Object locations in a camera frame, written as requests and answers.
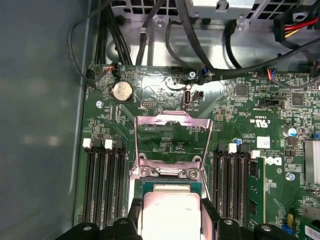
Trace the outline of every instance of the wire bundle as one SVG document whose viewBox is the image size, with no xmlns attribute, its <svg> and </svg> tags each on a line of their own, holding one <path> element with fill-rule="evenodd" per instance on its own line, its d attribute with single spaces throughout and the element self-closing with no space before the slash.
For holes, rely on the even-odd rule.
<svg viewBox="0 0 320 240">
<path fill-rule="evenodd" d="M 298 23 L 298 24 L 295 24 L 292 26 L 285 26 L 284 30 L 286 31 L 286 33 L 285 33 L 284 37 L 285 38 L 291 37 L 292 35 L 297 33 L 300 29 L 315 24 L 318 21 L 318 19 L 319 18 L 316 17 L 315 19 L 310 20 L 310 21 L 304 21 L 304 22 L 301 22 L 301 23 Z"/>
<path fill-rule="evenodd" d="M 268 78 L 269 78 L 269 80 L 272 80 L 272 79 L 275 78 L 277 69 L 275 69 L 275 68 L 269 68 L 269 69 L 267 69 L 266 71 L 267 71 L 267 73 L 268 73 Z"/>
</svg>

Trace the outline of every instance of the capacitor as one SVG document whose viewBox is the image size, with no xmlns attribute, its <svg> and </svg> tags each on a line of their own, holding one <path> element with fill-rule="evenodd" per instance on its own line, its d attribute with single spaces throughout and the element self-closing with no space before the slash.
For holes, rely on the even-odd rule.
<svg viewBox="0 0 320 240">
<path fill-rule="evenodd" d="M 236 144 L 237 146 L 239 146 L 239 145 L 242 144 L 242 139 L 235 137 L 235 138 L 232 140 L 232 142 L 233 142 L 234 144 Z"/>
<path fill-rule="evenodd" d="M 283 131 L 283 135 L 285 137 L 296 137 L 297 136 L 297 130 L 293 127 L 290 127 L 290 128 L 286 128 L 284 131 Z"/>
<path fill-rule="evenodd" d="M 127 81 L 118 81 L 114 84 L 110 94 L 119 103 L 126 103 L 133 98 L 134 89 Z"/>
</svg>

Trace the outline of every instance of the ram slot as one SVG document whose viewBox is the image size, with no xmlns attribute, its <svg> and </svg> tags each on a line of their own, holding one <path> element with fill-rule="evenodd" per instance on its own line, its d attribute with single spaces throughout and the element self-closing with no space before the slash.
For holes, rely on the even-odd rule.
<svg viewBox="0 0 320 240">
<path fill-rule="evenodd" d="M 105 193 L 104 193 L 104 213 L 103 222 L 106 224 L 109 220 L 114 218 L 113 214 L 113 190 L 115 177 L 115 162 L 116 154 L 114 150 L 108 152 L 106 159 L 106 174 L 105 174 Z"/>
<path fill-rule="evenodd" d="M 218 206 L 219 206 L 219 214 L 221 217 L 226 217 L 227 215 L 227 183 L 228 183 L 228 175 L 227 175 L 227 157 L 221 156 L 219 158 L 219 179 L 220 184 L 218 186 Z"/>
<path fill-rule="evenodd" d="M 219 189 L 219 176 L 218 176 L 218 172 L 219 172 L 219 157 L 218 157 L 218 153 L 215 152 L 214 153 L 214 157 L 213 157 L 213 162 L 212 162 L 212 204 L 215 207 L 215 209 L 218 209 L 218 204 L 219 204 L 219 200 L 218 200 L 218 189 Z"/>
<path fill-rule="evenodd" d="M 98 154 L 98 162 L 95 168 L 96 176 L 96 188 L 95 188 L 95 201 L 94 201 L 94 222 L 103 228 L 103 222 L 101 222 L 101 208 L 104 197 L 104 175 L 105 175 L 105 150 L 102 149 Z"/>
<path fill-rule="evenodd" d="M 235 218 L 235 210 L 237 209 L 235 206 L 235 175 L 236 175 L 236 169 L 235 169 L 235 158 L 234 155 L 228 159 L 227 163 L 227 200 L 228 200 L 228 210 L 227 210 L 227 217 L 228 218 Z"/>
<path fill-rule="evenodd" d="M 93 222 L 93 219 L 91 219 L 91 209 L 92 209 L 95 155 L 96 155 L 96 151 L 94 148 L 87 152 L 84 204 L 83 204 L 83 222 L 85 223 Z"/>
<path fill-rule="evenodd" d="M 124 182 L 125 182 L 125 154 L 122 150 L 119 149 L 117 153 L 117 163 L 116 163 L 116 184 L 115 184 L 115 204 L 114 212 L 116 218 L 123 217 L 123 198 L 124 198 Z"/>
<path fill-rule="evenodd" d="M 245 155 L 240 156 L 240 165 L 239 165 L 239 203 L 238 203 L 238 219 L 241 223 L 246 224 L 247 214 L 247 178 L 248 178 L 248 157 Z"/>
<path fill-rule="evenodd" d="M 236 153 L 233 157 L 233 177 L 232 177 L 232 188 L 233 188 L 233 195 L 232 195 L 232 202 L 233 202 L 233 211 L 232 211 L 232 218 L 238 219 L 238 202 L 239 202 L 239 158 L 238 154 Z"/>
</svg>

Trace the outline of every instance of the yellow wire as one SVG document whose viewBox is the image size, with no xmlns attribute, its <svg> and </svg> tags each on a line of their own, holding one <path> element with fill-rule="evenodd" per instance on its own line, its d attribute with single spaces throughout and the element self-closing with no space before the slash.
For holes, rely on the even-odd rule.
<svg viewBox="0 0 320 240">
<path fill-rule="evenodd" d="M 300 28 L 297 30 L 291 31 L 291 32 L 287 33 L 286 35 L 284 35 L 284 37 L 288 38 L 288 37 L 292 36 L 293 34 L 295 34 L 296 32 L 298 32 L 299 30 L 300 30 Z"/>
</svg>

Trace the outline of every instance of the chip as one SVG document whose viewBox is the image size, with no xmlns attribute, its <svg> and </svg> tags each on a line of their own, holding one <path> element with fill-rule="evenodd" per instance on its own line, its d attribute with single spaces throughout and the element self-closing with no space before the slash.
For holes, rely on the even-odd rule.
<svg viewBox="0 0 320 240">
<path fill-rule="evenodd" d="M 304 105 L 304 95 L 299 93 L 292 94 L 292 105 L 293 106 L 303 106 Z"/>
<path fill-rule="evenodd" d="M 222 114 L 217 114 L 215 116 L 215 119 L 217 122 L 223 122 L 224 121 L 224 116 Z"/>
<path fill-rule="evenodd" d="M 224 129 L 224 125 L 221 123 L 217 123 L 214 125 L 214 129 L 219 130 L 220 132 Z"/>
<path fill-rule="evenodd" d="M 257 163 L 255 161 L 250 162 L 249 172 L 251 176 L 256 178 L 258 177 L 258 168 L 257 168 Z"/>
<path fill-rule="evenodd" d="M 237 96 L 247 96 L 248 95 L 248 87 L 247 87 L 247 85 L 237 85 L 235 87 L 235 94 Z"/>
<path fill-rule="evenodd" d="M 296 146 L 298 144 L 298 139 L 296 139 L 295 137 L 288 137 L 286 139 L 286 144 L 288 146 Z"/>
<path fill-rule="evenodd" d="M 250 200 L 250 212 L 254 215 L 257 214 L 257 203 L 253 200 Z"/>
</svg>

